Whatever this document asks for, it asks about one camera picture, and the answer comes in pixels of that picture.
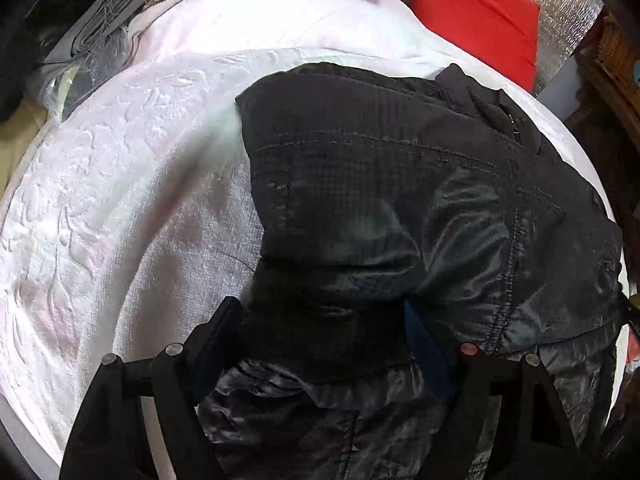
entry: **folded red cloth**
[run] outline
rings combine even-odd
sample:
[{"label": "folded red cloth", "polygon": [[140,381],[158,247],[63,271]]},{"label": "folded red cloth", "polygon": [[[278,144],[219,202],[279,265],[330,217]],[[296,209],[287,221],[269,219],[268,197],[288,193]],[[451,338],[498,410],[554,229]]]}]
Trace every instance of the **folded red cloth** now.
[{"label": "folded red cloth", "polygon": [[412,0],[418,19],[531,92],[540,5],[532,0]]}]

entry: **red fabric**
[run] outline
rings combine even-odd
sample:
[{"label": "red fabric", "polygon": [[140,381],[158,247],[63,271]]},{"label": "red fabric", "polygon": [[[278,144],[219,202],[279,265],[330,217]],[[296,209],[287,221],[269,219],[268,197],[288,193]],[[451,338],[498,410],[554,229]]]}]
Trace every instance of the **red fabric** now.
[{"label": "red fabric", "polygon": [[531,0],[412,0],[418,19],[531,92],[536,75],[538,14]]}]

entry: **shiny black fabric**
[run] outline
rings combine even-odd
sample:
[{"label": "shiny black fabric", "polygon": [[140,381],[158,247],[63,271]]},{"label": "shiny black fabric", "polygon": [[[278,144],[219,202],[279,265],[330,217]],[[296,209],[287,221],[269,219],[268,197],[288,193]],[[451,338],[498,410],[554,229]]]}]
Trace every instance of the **shiny black fabric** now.
[{"label": "shiny black fabric", "polygon": [[503,91],[455,65],[427,81],[312,64],[237,102],[262,257],[246,359],[199,409],[231,478],[416,475],[447,403],[407,348],[404,300],[445,352],[537,349],[578,442],[597,440],[620,231]]}]

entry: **wrinkled white cloth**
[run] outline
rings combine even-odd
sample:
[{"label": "wrinkled white cloth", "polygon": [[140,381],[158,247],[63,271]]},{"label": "wrinkled white cloth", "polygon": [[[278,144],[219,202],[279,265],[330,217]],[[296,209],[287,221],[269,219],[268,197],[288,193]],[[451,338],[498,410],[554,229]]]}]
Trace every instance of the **wrinkled white cloth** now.
[{"label": "wrinkled white cloth", "polygon": [[[241,30],[222,18],[220,0],[184,0],[149,27],[129,69],[30,147],[0,202],[0,392],[58,464],[103,354],[157,354],[251,279],[262,231],[234,97],[262,76],[324,60],[428,78],[456,62],[503,88],[612,217],[586,154],[531,95],[424,29],[397,0],[339,0],[342,12],[335,1],[282,0],[317,10],[260,24],[249,9],[273,0],[225,0],[231,13],[244,5]],[[370,41],[387,27],[395,36],[385,53]],[[240,40],[222,48],[216,38],[231,33]],[[223,55],[241,45],[256,50]],[[624,271],[620,279],[626,287]]]}]

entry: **yellow fabric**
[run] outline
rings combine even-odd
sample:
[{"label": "yellow fabric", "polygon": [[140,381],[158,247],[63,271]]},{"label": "yellow fabric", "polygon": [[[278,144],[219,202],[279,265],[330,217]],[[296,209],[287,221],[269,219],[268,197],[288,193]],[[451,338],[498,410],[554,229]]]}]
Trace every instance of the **yellow fabric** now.
[{"label": "yellow fabric", "polygon": [[0,196],[9,185],[24,152],[46,122],[47,111],[25,97],[14,114],[0,124]]}]

